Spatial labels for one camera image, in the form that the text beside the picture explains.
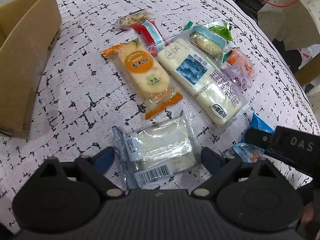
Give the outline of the teal round cookie packet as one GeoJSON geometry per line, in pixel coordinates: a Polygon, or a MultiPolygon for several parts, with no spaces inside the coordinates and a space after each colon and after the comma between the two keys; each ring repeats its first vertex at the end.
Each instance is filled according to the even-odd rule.
{"type": "Polygon", "coordinates": [[[195,25],[190,31],[190,41],[208,57],[215,60],[219,67],[221,66],[227,44],[223,37],[202,25],[195,25]]]}

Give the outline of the brown cardboard box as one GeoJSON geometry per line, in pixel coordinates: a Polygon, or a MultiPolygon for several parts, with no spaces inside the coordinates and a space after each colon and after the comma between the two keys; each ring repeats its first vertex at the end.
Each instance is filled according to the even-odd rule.
{"type": "Polygon", "coordinates": [[[36,91],[61,23],[56,0],[1,5],[1,135],[28,136],[36,91]]]}

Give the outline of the red and blue candy packet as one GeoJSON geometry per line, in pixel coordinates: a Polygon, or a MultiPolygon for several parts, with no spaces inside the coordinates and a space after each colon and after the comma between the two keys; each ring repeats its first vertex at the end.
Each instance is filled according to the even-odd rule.
{"type": "Polygon", "coordinates": [[[152,56],[157,56],[158,52],[165,47],[165,39],[154,21],[145,20],[135,25],[133,29],[143,39],[152,56]]]}

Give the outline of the long white blueberry bar packet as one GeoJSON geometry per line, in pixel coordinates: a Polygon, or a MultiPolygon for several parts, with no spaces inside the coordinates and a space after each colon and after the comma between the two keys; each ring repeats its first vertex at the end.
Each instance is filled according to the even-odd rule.
{"type": "Polygon", "coordinates": [[[186,38],[175,38],[157,53],[157,60],[217,126],[226,126],[247,109],[238,86],[186,38]]]}

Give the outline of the blue snack packet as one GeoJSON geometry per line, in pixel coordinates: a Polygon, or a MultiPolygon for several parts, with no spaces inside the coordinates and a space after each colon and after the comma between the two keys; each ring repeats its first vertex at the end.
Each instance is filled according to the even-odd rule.
{"type": "Polygon", "coordinates": [[[243,162],[256,163],[259,159],[264,157],[265,152],[263,148],[259,147],[259,133],[256,132],[256,130],[270,134],[274,133],[274,130],[255,113],[252,115],[252,120],[247,128],[247,132],[250,129],[254,129],[254,131],[249,132],[248,135],[244,135],[241,141],[233,146],[232,150],[243,162]]]}

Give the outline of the orange pink snack packet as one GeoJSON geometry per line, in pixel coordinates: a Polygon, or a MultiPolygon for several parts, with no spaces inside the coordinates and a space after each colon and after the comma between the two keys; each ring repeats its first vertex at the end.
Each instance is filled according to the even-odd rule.
{"type": "Polygon", "coordinates": [[[255,68],[252,61],[238,48],[231,48],[226,54],[225,61],[222,64],[223,69],[238,67],[244,76],[253,80],[255,77],[255,68]]]}

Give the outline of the orange rice cracker packet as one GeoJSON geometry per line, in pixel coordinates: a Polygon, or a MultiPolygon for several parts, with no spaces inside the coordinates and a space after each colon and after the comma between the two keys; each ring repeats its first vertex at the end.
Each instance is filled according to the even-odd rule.
{"type": "Polygon", "coordinates": [[[146,120],[183,99],[172,78],[139,39],[111,46],[101,55],[106,60],[111,59],[131,83],[144,103],[146,120]]]}

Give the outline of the purple round candy packet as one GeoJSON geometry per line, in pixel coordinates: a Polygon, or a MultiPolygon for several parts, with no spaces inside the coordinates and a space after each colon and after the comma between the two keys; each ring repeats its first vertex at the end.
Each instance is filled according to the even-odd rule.
{"type": "Polygon", "coordinates": [[[242,63],[230,64],[226,61],[222,64],[222,70],[241,90],[252,87],[252,78],[242,63]]]}

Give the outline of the clear white wafer packet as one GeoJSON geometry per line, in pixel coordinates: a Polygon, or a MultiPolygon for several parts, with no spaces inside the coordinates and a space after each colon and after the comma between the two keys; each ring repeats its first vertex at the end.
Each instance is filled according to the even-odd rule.
{"type": "Polygon", "coordinates": [[[129,189],[140,189],[200,165],[199,143],[186,110],[127,134],[113,126],[112,133],[129,189]]]}

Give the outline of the bright green snack packet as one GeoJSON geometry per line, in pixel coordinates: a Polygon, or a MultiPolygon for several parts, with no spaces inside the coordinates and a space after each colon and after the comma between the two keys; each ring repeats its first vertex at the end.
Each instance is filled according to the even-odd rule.
{"type": "Polygon", "coordinates": [[[230,27],[225,21],[213,21],[206,24],[195,24],[189,21],[183,31],[189,31],[191,40],[206,40],[219,46],[225,46],[228,41],[233,40],[230,27]]]}

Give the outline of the small peanut brittle packet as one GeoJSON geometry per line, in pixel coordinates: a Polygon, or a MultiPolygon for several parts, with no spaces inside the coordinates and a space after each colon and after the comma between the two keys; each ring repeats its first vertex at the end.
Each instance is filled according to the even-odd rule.
{"type": "Polygon", "coordinates": [[[135,12],[131,12],[126,16],[121,16],[117,20],[117,27],[120,30],[128,30],[142,23],[150,17],[150,13],[145,9],[139,9],[135,12]]]}

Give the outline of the floral cream cloth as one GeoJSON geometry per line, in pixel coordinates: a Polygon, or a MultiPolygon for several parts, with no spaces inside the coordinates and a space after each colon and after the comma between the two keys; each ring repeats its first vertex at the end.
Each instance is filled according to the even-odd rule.
{"type": "MultiPolygon", "coordinates": [[[[292,1],[270,0],[276,5],[292,1]]],[[[285,50],[307,48],[319,44],[319,5],[319,0],[299,0],[285,8],[266,4],[258,11],[258,25],[269,40],[283,42],[285,50]]]]}

